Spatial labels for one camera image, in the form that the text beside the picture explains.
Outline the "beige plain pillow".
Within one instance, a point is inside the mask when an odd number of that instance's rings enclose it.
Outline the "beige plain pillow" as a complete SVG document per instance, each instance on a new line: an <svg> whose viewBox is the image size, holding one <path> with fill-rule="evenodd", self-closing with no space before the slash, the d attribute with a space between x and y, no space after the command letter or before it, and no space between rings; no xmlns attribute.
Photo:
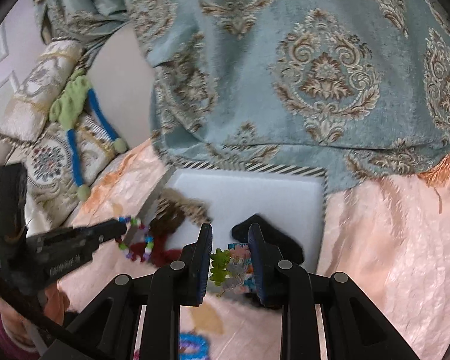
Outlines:
<svg viewBox="0 0 450 360"><path fill-rule="evenodd" d="M88 78L102 113L129 148L150 138L154 72L131 24L120 28L100 48Z"/></svg>

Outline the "embroidered cylindrical bolster pillow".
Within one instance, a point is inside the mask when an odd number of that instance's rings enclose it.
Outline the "embroidered cylindrical bolster pillow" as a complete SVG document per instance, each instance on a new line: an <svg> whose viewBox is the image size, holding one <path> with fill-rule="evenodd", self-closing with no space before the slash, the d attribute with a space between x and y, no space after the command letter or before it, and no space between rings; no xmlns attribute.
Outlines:
<svg viewBox="0 0 450 360"><path fill-rule="evenodd" d="M49 118L49 109L83 54L75 40L51 42L38 57L11 97L0 124L0 139L17 144L37 141Z"/></svg>

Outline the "peach satin bedspread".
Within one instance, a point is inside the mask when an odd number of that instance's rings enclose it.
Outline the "peach satin bedspread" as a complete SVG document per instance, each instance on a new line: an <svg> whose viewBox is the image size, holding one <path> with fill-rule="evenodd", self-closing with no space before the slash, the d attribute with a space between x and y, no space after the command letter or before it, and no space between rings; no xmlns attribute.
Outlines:
<svg viewBox="0 0 450 360"><path fill-rule="evenodd" d="M150 140L117 157L75 210L72 226L135 215L163 176ZM154 272L114 242L60 282L81 311L113 277ZM450 346L450 154L430 172L369 180L328 198L319 275L345 272L376 303L420 359ZM224 296L185 309L181 328L210 343L211 359L279 359L281 317Z"/></svg>

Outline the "green blue plush toy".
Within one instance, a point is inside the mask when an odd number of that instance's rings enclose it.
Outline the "green blue plush toy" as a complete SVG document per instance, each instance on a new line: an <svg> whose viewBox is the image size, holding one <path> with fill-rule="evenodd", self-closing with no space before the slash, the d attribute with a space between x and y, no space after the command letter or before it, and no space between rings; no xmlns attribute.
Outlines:
<svg viewBox="0 0 450 360"><path fill-rule="evenodd" d="M81 171L80 153L77 146L75 125L83 113L86 102L97 116L101 127L113 142L113 149L118 154L128 150L127 143L117 134L112 125L105 118L99 106L97 95L92 88L83 68L76 69L68 79L63 92L53 102L49 109L49 121L58 122L64 129L71 149L72 175L77 186L77 195L81 202L85 202L91 194L90 187L86 185Z"/></svg>

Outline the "leopard print brown scrunchie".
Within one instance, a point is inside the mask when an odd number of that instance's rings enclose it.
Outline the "leopard print brown scrunchie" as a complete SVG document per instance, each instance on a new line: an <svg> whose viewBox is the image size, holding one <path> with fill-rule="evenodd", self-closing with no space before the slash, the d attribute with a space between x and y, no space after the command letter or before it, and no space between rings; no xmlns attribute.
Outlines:
<svg viewBox="0 0 450 360"><path fill-rule="evenodd" d="M149 234L158 242L166 241L185 220L199 228L210 224L208 206L201 200L185 197L178 190L165 188L157 200L155 216L148 225Z"/></svg>

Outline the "teal damask blanket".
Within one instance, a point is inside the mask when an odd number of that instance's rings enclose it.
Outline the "teal damask blanket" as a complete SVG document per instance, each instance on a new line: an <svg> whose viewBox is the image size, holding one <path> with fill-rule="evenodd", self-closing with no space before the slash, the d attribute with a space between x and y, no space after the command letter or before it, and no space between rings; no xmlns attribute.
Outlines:
<svg viewBox="0 0 450 360"><path fill-rule="evenodd" d="M36 0L89 58L133 27L166 162L320 167L329 189L450 154L450 10L440 0Z"/></svg>

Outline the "striped white jewelry tray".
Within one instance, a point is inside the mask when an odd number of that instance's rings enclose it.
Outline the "striped white jewelry tray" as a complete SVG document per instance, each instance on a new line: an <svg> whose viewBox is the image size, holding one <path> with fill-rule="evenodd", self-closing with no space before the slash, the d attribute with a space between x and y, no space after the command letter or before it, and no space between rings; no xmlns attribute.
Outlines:
<svg viewBox="0 0 450 360"><path fill-rule="evenodd" d="M319 167L181 161L170 166L139 217L149 223L165 188L206 205L213 247L232 243L232 227L259 214L303 248L303 266L316 272L323 239L328 176Z"/></svg>

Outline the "floral embroidered square cushion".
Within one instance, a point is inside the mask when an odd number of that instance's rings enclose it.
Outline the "floral embroidered square cushion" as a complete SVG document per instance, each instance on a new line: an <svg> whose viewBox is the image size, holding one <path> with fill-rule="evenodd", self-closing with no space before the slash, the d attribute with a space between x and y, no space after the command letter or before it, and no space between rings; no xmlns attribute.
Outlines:
<svg viewBox="0 0 450 360"><path fill-rule="evenodd" d="M90 115L84 113L75 126L81 174L91 185L115 157L113 143ZM72 173L72 151L66 132L58 123L49 124L32 146L17 148L9 164L27 169L26 221L41 233L61 225L80 204Z"/></svg>

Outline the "red velvet bow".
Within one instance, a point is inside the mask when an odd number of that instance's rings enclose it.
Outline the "red velvet bow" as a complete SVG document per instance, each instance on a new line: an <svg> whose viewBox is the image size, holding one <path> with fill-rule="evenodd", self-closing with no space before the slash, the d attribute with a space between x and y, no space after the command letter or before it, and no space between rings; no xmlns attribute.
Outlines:
<svg viewBox="0 0 450 360"><path fill-rule="evenodd" d="M153 264L155 267L163 267L178 260L182 254L182 250L165 250L165 244L163 242L154 246L150 253L147 249L148 244L145 242L132 244L128 249L127 258L130 261L139 260L141 263L147 262Z"/></svg>

